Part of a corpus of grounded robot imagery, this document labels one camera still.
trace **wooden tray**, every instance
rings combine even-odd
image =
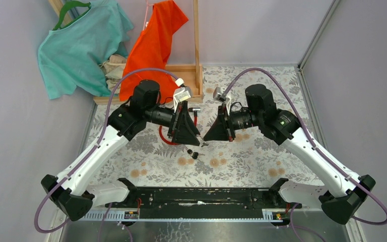
[[[188,99],[190,102],[203,102],[203,67],[199,66],[199,73],[197,74],[197,67],[195,64],[181,64],[181,65],[167,65],[165,67],[169,72],[174,73],[179,78],[184,80],[184,84],[192,90],[192,98]],[[107,105],[108,97],[94,97],[97,105]],[[112,104],[122,104],[125,101],[120,101],[119,97],[115,96],[112,99]]]

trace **pink hanger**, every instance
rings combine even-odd
[[[145,29],[146,27],[146,20],[148,18],[148,9],[149,9],[149,6],[153,6],[153,4],[149,4],[149,0],[146,0],[146,14],[145,14],[145,21],[143,22],[143,30]]]

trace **green hanger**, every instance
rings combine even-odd
[[[84,14],[86,14],[88,12],[88,10],[86,10],[83,14],[79,15],[77,18],[75,18],[72,22],[68,23],[66,26],[62,27],[61,24],[63,23],[63,20],[65,19],[65,15],[66,13],[72,9],[72,8],[76,8],[76,7],[86,7],[88,8],[88,10],[91,9],[91,3],[82,3],[80,1],[69,1],[67,2],[60,10],[60,17],[58,19],[58,23],[55,25],[55,27],[52,29],[53,31],[54,30],[57,30],[57,29],[63,29],[69,25],[71,25],[74,21],[78,20],[80,17],[82,17]]]

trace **beige cloth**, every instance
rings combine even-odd
[[[99,67],[103,71],[106,77],[107,88],[112,91],[116,86],[118,81],[122,78],[126,63],[126,58],[119,55],[113,54],[110,56],[109,60],[100,64]],[[121,89],[121,86],[115,91],[115,94],[118,94]]]

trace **red hose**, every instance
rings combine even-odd
[[[168,141],[164,138],[164,136],[162,135],[162,125],[159,126],[159,137],[161,137],[161,140],[164,141],[166,144],[168,145],[178,145],[176,143],[173,143],[171,141]]]

